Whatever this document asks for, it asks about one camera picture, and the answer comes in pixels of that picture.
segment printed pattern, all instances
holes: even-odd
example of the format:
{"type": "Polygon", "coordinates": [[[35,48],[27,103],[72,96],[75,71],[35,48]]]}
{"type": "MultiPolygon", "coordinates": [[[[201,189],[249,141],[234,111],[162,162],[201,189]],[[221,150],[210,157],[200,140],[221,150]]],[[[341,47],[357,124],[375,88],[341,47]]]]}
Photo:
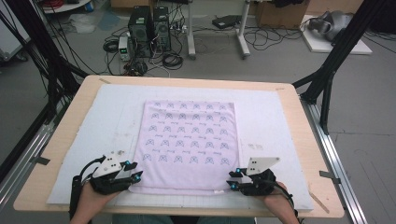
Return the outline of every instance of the printed pattern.
{"type": "Polygon", "coordinates": [[[227,189],[237,146],[232,103],[147,101],[134,161],[141,186],[227,189]]]}

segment floor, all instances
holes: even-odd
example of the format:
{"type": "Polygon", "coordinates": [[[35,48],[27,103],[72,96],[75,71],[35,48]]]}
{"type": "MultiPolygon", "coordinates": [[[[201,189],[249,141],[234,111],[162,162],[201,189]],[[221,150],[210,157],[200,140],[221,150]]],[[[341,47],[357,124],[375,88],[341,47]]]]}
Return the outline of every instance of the floor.
{"type": "MultiPolygon", "coordinates": [[[[77,9],[73,13],[85,12],[77,9]]],[[[64,20],[69,15],[63,13],[60,18],[64,20]]],[[[91,70],[108,74],[106,53],[102,49],[104,40],[125,27],[127,20],[118,18],[116,15],[120,12],[111,12],[106,6],[97,8],[90,15],[95,17],[97,24],[93,33],[72,32],[66,37],[91,70]]],[[[198,18],[194,24],[214,28],[210,24],[212,19],[198,18]]],[[[247,25],[254,26],[254,19],[249,18],[247,25]]],[[[373,54],[347,57],[333,81],[329,131],[368,223],[391,223],[396,220],[396,42],[370,38],[393,52],[363,38],[373,54]]],[[[254,41],[254,36],[248,35],[247,39],[254,41]]],[[[262,35],[256,40],[259,45],[264,42],[262,35]]],[[[232,33],[206,31],[195,33],[197,57],[194,61],[187,57],[186,38],[182,36],[180,41],[183,45],[180,52],[184,58],[182,67],[170,71],[155,68],[145,76],[292,83],[318,70],[328,55],[310,52],[300,37],[285,38],[266,50],[256,50],[249,45],[251,56],[242,60],[232,33]]],[[[178,43],[173,44],[174,49],[180,48],[178,43]]],[[[154,67],[148,60],[146,63],[148,68],[154,67]]],[[[92,73],[79,64],[83,70],[92,73]]],[[[121,67],[116,56],[110,69],[119,74],[121,67]]],[[[305,89],[306,86],[301,87],[297,92],[302,93],[305,89]]],[[[12,61],[0,67],[0,162],[18,143],[46,102],[42,80],[31,60],[26,63],[12,61]]],[[[67,223],[66,213],[15,211],[12,204],[21,184],[1,206],[2,223],[67,223]]],[[[99,216],[95,223],[109,223],[109,215],[99,216]]],[[[277,221],[259,218],[258,223],[277,221]]],[[[304,223],[349,223],[349,219],[347,216],[340,219],[309,218],[304,223]]]]}

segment black metal frame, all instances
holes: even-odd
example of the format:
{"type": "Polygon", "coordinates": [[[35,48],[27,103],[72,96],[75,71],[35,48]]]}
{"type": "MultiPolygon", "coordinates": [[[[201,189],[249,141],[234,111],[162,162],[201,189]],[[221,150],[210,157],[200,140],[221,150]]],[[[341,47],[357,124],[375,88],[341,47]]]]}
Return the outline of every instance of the black metal frame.
{"type": "Polygon", "coordinates": [[[47,67],[35,60],[36,55],[28,43],[25,42],[24,38],[13,27],[7,24],[7,19],[3,15],[0,15],[0,20],[21,42],[23,48],[31,58],[34,59],[40,74],[48,79],[47,94],[49,101],[18,144],[9,153],[6,160],[0,165],[0,183],[6,178],[8,172],[24,152],[40,126],[50,122],[56,116],[56,106],[61,98],[65,96],[72,98],[76,94],[79,84],[72,73],[80,77],[86,77],[88,75],[88,73],[74,66],[62,56],[29,0],[6,0],[6,2],[9,9],[14,13],[26,33],[30,36],[31,41],[35,43],[41,56],[45,59],[47,67]]]}
{"type": "Polygon", "coordinates": [[[327,123],[334,75],[387,1],[364,0],[319,70],[292,83],[297,89],[311,82],[306,92],[301,94],[301,99],[309,104],[315,104],[323,92],[320,126],[326,134],[329,134],[327,123]]]}

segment human hand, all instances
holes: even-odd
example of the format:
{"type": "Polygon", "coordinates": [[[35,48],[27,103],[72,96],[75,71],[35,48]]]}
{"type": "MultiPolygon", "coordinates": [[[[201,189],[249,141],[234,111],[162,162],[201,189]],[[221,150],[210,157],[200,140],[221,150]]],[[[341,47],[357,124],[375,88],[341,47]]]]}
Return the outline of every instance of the human hand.
{"type": "Polygon", "coordinates": [[[90,182],[87,182],[82,187],[77,211],[70,220],[70,224],[87,224],[96,214],[102,211],[108,202],[119,194],[120,192],[108,195],[100,194],[93,190],[90,182]]]}
{"type": "MultiPolygon", "coordinates": [[[[283,189],[287,190],[286,186],[282,182],[277,184],[283,189]]],[[[278,189],[267,196],[257,196],[257,199],[261,200],[270,212],[272,212],[279,220],[284,224],[298,224],[297,217],[294,215],[294,209],[290,206],[288,199],[278,189]]]]}

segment wooden table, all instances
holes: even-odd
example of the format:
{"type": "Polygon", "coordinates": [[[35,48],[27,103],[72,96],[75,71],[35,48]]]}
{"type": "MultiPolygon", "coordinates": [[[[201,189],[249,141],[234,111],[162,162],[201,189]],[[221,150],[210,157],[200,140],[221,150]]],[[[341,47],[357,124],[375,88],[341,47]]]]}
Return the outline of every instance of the wooden table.
{"type": "MultiPolygon", "coordinates": [[[[72,104],[50,139],[42,157],[50,159],[48,165],[38,164],[24,184],[14,208],[20,211],[68,211],[66,205],[47,204],[52,187],[67,150],[71,147],[79,126],[85,119],[96,93],[102,85],[125,84],[141,86],[194,87],[215,89],[236,89],[255,91],[277,91],[286,120],[290,128],[297,155],[303,167],[309,193],[313,198],[314,210],[301,212],[299,217],[342,217],[343,206],[329,178],[319,176],[319,171],[328,171],[322,158],[318,143],[309,126],[308,120],[300,103],[296,90],[290,84],[242,82],[223,80],[200,80],[156,77],[109,77],[89,76],[82,83],[72,104]]],[[[171,207],[107,207],[104,212],[165,214],[193,216],[240,216],[270,217],[265,208],[252,209],[203,209],[203,208],[171,208],[171,207]]]]}

